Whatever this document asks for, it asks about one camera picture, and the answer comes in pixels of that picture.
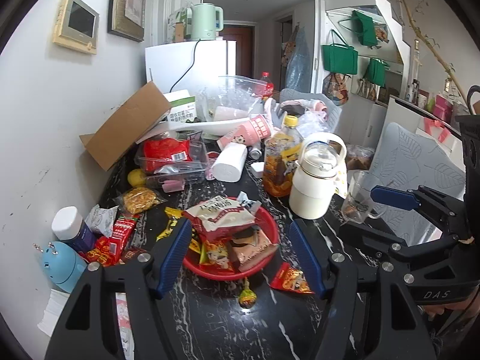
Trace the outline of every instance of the green bag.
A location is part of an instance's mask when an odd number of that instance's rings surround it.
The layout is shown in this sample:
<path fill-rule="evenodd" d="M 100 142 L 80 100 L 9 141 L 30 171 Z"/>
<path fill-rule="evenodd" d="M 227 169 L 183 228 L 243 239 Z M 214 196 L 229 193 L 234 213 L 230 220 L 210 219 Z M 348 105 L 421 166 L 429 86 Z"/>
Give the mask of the green bag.
<path fill-rule="evenodd" d="M 386 62 L 380 59 L 370 58 L 364 77 L 375 85 L 385 86 L 385 67 L 389 68 Z"/>
<path fill-rule="evenodd" d="M 322 45 L 323 68 L 331 73 L 357 74 L 358 51 L 355 50 L 353 46 L 345 43 L 337 32 L 334 30 L 331 31 L 332 42 L 333 34 L 335 33 L 343 44 L 332 43 Z"/>
<path fill-rule="evenodd" d="M 353 21 L 355 23 L 355 29 L 345 27 L 340 24 L 342 21 Z M 370 16 L 364 15 L 359 11 L 353 11 L 350 19 L 340 20 L 338 22 L 343 28 L 350 30 L 357 34 L 358 41 L 364 46 L 376 46 L 378 44 L 377 35 L 375 34 L 374 21 Z"/>

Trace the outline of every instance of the red basket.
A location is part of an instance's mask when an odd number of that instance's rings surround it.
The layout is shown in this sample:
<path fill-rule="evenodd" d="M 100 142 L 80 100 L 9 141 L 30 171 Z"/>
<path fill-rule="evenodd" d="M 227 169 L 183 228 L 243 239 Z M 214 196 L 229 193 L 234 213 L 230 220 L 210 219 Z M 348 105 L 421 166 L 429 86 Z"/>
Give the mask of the red basket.
<path fill-rule="evenodd" d="M 258 226 L 263 230 L 265 235 L 273 244 L 278 244 L 278 227 L 273 219 L 272 215 L 263 207 L 260 207 L 257 211 L 255 217 L 258 219 Z M 202 276 L 203 278 L 211 279 L 211 280 L 219 280 L 219 281 L 230 281 L 230 280 L 240 280 L 243 278 L 247 278 L 253 274 L 256 274 L 262 268 L 264 268 L 270 260 L 272 260 L 275 253 L 271 254 L 270 256 L 265 257 L 261 260 L 256 266 L 250 268 L 245 272 L 234 272 L 231 274 L 218 274 L 212 273 L 211 271 L 207 271 L 206 269 L 201 268 L 198 265 L 199 261 L 199 254 L 195 253 L 194 251 L 188 249 L 186 256 L 183 258 L 183 265 L 190 269 L 192 272 L 196 273 L 198 276 Z"/>

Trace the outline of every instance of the white refrigerator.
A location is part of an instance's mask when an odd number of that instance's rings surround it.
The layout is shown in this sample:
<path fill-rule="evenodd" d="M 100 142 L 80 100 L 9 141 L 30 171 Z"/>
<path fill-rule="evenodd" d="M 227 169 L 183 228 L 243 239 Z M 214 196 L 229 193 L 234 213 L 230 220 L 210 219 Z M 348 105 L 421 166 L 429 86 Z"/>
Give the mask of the white refrigerator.
<path fill-rule="evenodd" d="M 201 40 L 148 47 L 145 49 L 147 81 L 153 81 L 162 93 L 187 89 L 195 96 L 203 88 L 216 85 L 219 76 L 235 75 L 236 43 Z"/>

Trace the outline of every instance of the plant branch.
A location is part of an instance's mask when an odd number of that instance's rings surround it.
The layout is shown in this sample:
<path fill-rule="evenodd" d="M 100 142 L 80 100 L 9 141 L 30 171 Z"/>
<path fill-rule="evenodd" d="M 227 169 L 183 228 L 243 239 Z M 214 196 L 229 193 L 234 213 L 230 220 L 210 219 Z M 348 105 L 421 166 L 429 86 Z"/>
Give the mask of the plant branch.
<path fill-rule="evenodd" d="M 426 44 L 426 46 L 430 49 L 430 51 L 434 54 L 435 58 L 437 59 L 438 62 L 440 62 L 440 64 L 442 65 L 442 67 L 445 69 L 445 72 L 448 74 L 448 76 L 452 79 L 452 81 L 455 83 L 455 86 L 457 87 L 458 91 L 460 92 L 460 95 L 462 96 L 462 99 L 463 101 L 465 102 L 465 105 L 467 105 L 467 98 L 465 96 L 465 93 L 464 91 L 462 90 L 462 87 L 460 87 L 460 84 L 457 80 L 457 77 L 455 76 L 452 68 L 450 68 L 450 66 L 448 66 L 448 64 L 443 60 L 443 58 L 440 56 L 440 54 L 438 54 L 438 51 L 435 50 L 434 46 L 435 45 L 432 45 L 428 39 L 422 35 L 422 31 L 420 31 L 420 28 L 417 27 L 415 25 L 415 21 L 413 20 L 412 18 L 412 13 L 410 12 L 410 9 L 407 5 L 407 3 L 405 2 L 405 0 L 401 0 L 402 1 L 402 4 L 404 5 L 405 7 L 405 10 L 406 10 L 406 15 L 409 17 L 409 22 L 410 22 L 410 26 L 412 27 L 415 35 L 417 36 L 417 38 L 419 38 L 424 44 Z"/>

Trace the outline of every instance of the clear glass cup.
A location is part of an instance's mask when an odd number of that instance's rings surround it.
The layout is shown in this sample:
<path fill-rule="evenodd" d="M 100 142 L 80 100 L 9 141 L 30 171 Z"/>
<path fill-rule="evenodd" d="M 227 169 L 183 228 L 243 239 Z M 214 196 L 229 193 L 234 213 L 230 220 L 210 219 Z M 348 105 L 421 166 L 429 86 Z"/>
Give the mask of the clear glass cup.
<path fill-rule="evenodd" d="M 363 223 L 367 216 L 377 219 L 386 211 L 386 206 L 375 203 L 370 192 L 376 185 L 383 185 L 380 179 L 366 171 L 357 171 L 353 174 L 347 194 L 340 212 L 347 221 Z"/>

